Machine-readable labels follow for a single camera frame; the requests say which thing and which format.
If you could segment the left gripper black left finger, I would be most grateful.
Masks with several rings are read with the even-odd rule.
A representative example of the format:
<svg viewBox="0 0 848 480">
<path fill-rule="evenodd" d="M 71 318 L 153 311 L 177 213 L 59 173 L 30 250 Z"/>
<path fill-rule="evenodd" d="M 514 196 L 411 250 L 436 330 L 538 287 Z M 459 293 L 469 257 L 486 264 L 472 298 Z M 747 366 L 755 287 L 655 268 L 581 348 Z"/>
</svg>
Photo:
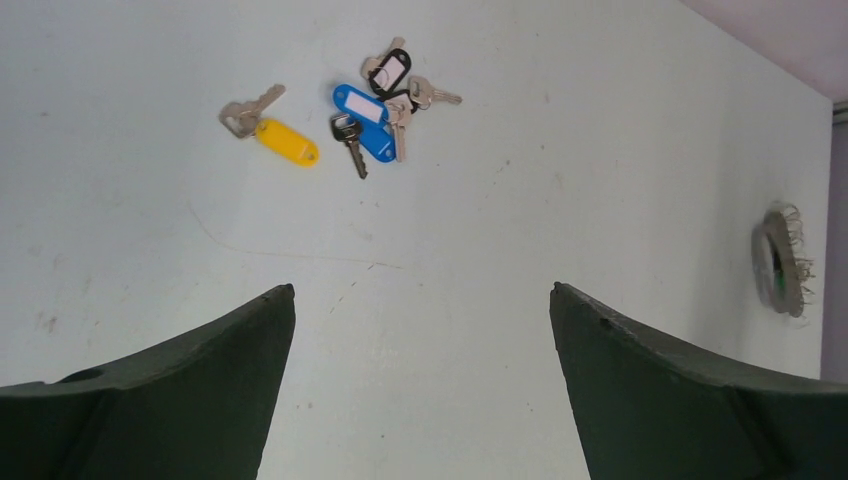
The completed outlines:
<svg viewBox="0 0 848 480">
<path fill-rule="evenodd" d="M 155 346 L 1 390 L 5 479 L 253 479 L 294 336 L 279 285 Z"/>
</svg>

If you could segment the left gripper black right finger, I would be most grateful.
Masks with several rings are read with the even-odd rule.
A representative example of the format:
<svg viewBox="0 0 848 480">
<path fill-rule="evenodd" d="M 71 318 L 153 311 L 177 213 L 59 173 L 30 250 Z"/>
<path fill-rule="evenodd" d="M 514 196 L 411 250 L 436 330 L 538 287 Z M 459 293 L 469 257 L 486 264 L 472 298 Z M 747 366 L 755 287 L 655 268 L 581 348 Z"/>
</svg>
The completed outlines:
<svg viewBox="0 0 848 480">
<path fill-rule="evenodd" d="M 845 385 L 710 352 L 565 283 L 549 314 L 592 478 L 846 477 Z"/>
</svg>

